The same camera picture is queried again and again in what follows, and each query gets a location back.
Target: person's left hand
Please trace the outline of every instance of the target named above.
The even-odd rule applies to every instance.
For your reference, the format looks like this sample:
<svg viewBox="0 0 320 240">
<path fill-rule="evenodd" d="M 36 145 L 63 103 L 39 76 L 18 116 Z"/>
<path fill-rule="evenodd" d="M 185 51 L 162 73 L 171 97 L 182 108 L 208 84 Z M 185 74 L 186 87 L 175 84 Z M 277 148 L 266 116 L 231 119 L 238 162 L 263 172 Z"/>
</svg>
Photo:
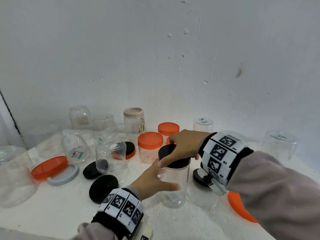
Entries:
<svg viewBox="0 0 320 240">
<path fill-rule="evenodd" d="M 147 199 L 159 191 L 180 190 L 179 184 L 163 182 L 158 178 L 158 174 L 160 174 L 159 171 L 163 170 L 158 168 L 158 162 L 159 160 L 156 159 L 154 163 L 131 184 L 139 190 L 141 200 Z"/>
</svg>

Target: jar with beige lid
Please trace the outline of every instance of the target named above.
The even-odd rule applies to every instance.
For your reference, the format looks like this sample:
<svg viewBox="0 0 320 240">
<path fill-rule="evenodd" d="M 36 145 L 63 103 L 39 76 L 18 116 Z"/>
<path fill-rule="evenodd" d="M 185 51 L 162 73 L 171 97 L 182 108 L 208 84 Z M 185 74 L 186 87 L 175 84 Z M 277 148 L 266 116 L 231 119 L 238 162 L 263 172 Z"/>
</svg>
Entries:
<svg viewBox="0 0 320 240">
<path fill-rule="evenodd" d="M 127 141 L 138 145 L 138 136 L 145 132 L 144 111 L 142 108 L 127 108 L 123 111 Z"/>
</svg>

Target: person's right hand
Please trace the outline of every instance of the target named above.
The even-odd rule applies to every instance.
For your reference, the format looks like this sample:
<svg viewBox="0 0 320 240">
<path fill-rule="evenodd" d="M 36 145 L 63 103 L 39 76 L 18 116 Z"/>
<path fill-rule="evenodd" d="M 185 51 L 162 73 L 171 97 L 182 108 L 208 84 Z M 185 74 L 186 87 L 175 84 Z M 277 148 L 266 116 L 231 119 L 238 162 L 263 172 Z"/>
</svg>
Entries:
<svg viewBox="0 0 320 240">
<path fill-rule="evenodd" d="M 167 155 L 158 162 L 158 167 L 166 167 L 174 161 L 187 157 L 195 157 L 196 160 L 198 160 L 198 144 L 208 135 L 210 135 L 208 132 L 186 129 L 180 131 L 179 133 L 170 135 L 170 144 L 176 143 L 177 146 L 170 155 Z"/>
</svg>

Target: hand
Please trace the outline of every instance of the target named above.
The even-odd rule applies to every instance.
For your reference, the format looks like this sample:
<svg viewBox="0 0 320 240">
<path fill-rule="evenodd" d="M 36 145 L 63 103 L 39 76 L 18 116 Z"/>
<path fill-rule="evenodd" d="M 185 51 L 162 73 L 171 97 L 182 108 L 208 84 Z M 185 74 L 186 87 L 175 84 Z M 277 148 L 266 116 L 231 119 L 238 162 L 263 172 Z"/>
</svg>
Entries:
<svg viewBox="0 0 320 240">
<path fill-rule="evenodd" d="M 166 167 L 174 161 L 187 157 L 195 157 L 195 159 L 198 160 L 200 158 L 198 155 L 198 144 L 208 135 L 210 135 L 208 132 L 186 129 L 170 135 L 170 144 L 175 142 L 177 146 L 170 155 L 162 158 L 161 161 L 158 162 L 158 167 Z"/>
<path fill-rule="evenodd" d="M 158 160 L 146 169 L 131 185 L 139 190 L 141 200 L 147 199 L 159 191 L 177 191 L 180 185 L 177 183 L 163 182 L 158 178 L 163 169 L 158 168 Z"/>
</svg>

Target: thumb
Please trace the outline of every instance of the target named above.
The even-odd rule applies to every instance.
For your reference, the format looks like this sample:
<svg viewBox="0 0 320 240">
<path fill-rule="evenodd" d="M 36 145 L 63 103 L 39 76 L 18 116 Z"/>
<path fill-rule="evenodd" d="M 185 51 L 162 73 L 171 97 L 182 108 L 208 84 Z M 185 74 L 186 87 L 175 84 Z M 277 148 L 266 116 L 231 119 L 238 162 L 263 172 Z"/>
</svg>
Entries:
<svg viewBox="0 0 320 240">
<path fill-rule="evenodd" d="M 177 191 L 180 189 L 181 187 L 177 183 L 159 181 L 159 186 L 158 186 L 159 191 Z"/>
<path fill-rule="evenodd" d="M 170 163 L 173 163 L 174 161 L 177 161 L 179 158 L 179 150 L 176 147 L 173 152 L 169 155 L 167 155 L 166 157 L 162 158 L 159 162 L 158 162 L 158 168 L 164 168 L 166 166 L 168 166 Z"/>
</svg>

